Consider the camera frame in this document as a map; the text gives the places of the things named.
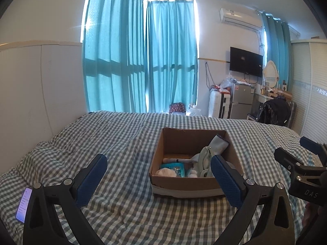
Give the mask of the person's right hand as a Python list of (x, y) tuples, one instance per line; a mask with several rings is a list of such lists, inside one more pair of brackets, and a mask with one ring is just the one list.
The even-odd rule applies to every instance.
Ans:
[(318, 214), (322, 213), (324, 211), (324, 207), (319, 206), (317, 210), (315, 210), (317, 206), (315, 204), (312, 204), (310, 202), (307, 202), (305, 205), (305, 211), (304, 211), (304, 217), (302, 219), (302, 226), (305, 228), (308, 223), (314, 218), (315, 213)]

